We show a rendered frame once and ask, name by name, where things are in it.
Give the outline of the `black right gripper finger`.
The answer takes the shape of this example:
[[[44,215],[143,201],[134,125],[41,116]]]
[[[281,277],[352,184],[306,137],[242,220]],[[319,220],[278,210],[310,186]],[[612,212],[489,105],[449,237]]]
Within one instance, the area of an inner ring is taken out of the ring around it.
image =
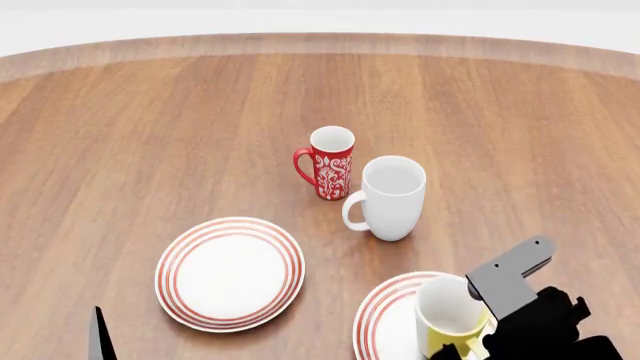
[[[455,344],[444,344],[432,355],[432,360],[463,360]]]

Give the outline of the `yellow and white mug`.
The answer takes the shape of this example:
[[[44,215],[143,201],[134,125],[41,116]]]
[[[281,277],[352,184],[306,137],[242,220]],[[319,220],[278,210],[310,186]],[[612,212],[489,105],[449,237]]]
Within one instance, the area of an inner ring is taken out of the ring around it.
[[[463,360],[489,357],[481,334],[490,312],[470,296],[465,278],[445,274],[424,281],[416,292],[415,316],[418,347],[426,359],[444,344],[455,344]]]

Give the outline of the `tall white mug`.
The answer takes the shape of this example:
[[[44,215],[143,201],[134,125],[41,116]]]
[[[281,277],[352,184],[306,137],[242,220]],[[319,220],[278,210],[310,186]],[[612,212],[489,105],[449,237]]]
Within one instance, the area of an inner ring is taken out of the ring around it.
[[[369,161],[362,171],[361,189],[342,206],[342,220],[354,231],[370,231],[395,242],[415,227],[426,190],[426,173],[416,161],[385,155]]]

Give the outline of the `red white patterned mug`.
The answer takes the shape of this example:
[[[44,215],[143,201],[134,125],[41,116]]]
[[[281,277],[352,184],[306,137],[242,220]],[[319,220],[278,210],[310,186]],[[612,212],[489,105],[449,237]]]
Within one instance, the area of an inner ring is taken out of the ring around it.
[[[310,135],[310,146],[297,149],[293,165],[297,173],[315,188],[323,200],[341,200],[347,197],[352,170],[352,152],[355,136],[347,128],[329,125],[318,128]],[[311,158],[313,176],[299,166],[303,155]]]

